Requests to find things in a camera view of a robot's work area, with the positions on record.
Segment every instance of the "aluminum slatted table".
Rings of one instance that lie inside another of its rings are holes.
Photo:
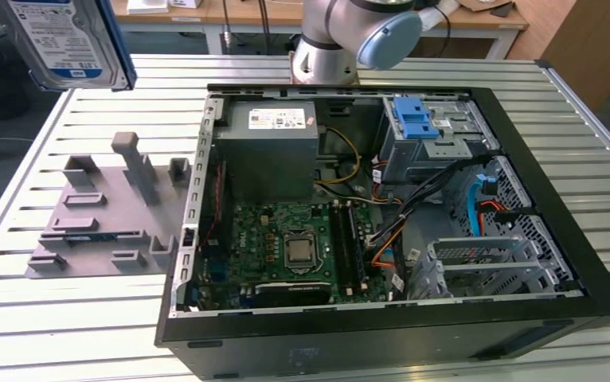
[[[122,166],[110,142],[135,131],[152,163],[193,159],[209,83],[286,83],[286,57],[134,57],[138,90],[67,92],[0,200],[0,380],[189,381],[156,349],[163,275],[27,280],[72,154]],[[529,61],[407,60],[361,71],[365,84],[491,88],[610,270],[610,135],[553,70]],[[310,376],[314,380],[538,381],[610,379],[610,326],[510,361]]]

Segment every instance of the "blue drive bay latch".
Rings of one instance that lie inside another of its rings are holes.
[[[394,111],[402,124],[405,139],[435,139],[441,136],[441,132],[430,123],[430,111],[419,98],[395,98]]]

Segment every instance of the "hard disk drive label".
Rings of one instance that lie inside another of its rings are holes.
[[[72,1],[8,1],[47,68],[66,78],[99,77],[102,65],[91,39],[75,24]]]
[[[253,109],[249,129],[305,129],[305,109]]]

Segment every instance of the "motherboard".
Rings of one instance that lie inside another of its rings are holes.
[[[365,204],[235,205],[231,256],[207,266],[214,303],[237,309],[289,306],[294,298],[315,305],[385,301],[383,276],[365,272],[370,233]]]

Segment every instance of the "hard drive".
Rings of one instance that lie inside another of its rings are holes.
[[[0,23],[44,90],[134,88],[110,0],[0,0]]]

